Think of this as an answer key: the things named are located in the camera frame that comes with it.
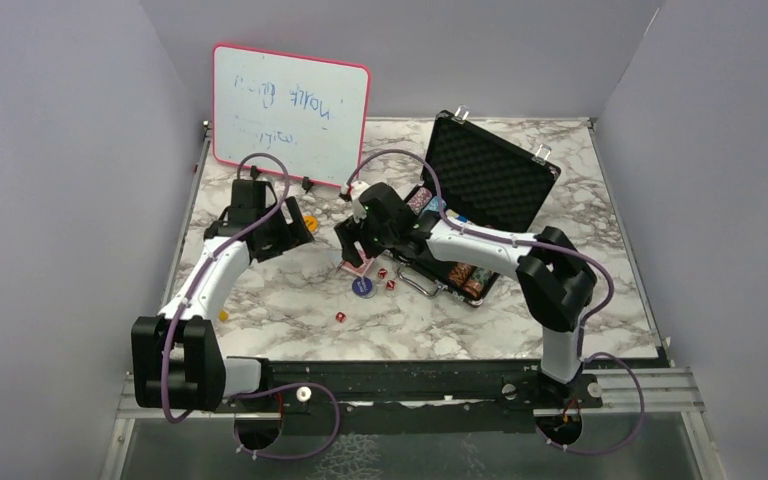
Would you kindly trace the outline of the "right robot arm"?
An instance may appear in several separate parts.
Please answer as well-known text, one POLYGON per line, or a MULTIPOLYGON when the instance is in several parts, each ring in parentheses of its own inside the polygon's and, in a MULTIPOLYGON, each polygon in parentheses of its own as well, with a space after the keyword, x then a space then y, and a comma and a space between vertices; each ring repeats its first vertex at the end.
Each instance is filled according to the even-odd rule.
POLYGON ((577 392, 583 362, 581 321, 596 276, 558 229, 515 233, 415 213, 389 185, 357 181, 340 190, 352 215, 335 231, 342 258, 354 266, 383 252, 417 266, 463 263, 517 281, 531 317, 542 327, 539 398, 560 407, 577 392))

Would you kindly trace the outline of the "light blue chip stack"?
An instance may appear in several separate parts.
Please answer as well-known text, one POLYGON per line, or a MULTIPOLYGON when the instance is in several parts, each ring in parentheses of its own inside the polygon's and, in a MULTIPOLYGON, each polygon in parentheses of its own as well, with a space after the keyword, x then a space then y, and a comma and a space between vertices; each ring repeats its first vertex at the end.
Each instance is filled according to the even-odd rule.
POLYGON ((440 209, 446 208, 446 202, 441 199, 439 196, 432 197, 429 202, 423 207, 422 211, 433 211, 433 212, 439 212, 440 209))

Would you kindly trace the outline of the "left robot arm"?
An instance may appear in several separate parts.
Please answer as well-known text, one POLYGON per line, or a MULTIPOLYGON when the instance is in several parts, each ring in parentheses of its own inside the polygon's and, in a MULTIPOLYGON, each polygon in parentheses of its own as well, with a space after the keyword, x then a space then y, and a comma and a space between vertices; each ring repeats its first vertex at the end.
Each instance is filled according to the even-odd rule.
POLYGON ((238 278, 313 236, 297 200, 268 204, 270 182, 235 180, 231 201, 205 231, 196 266, 179 291, 153 316, 131 328, 134 395, 143 408, 213 411, 236 397, 258 411, 273 401, 267 361, 221 352, 215 323, 238 278))

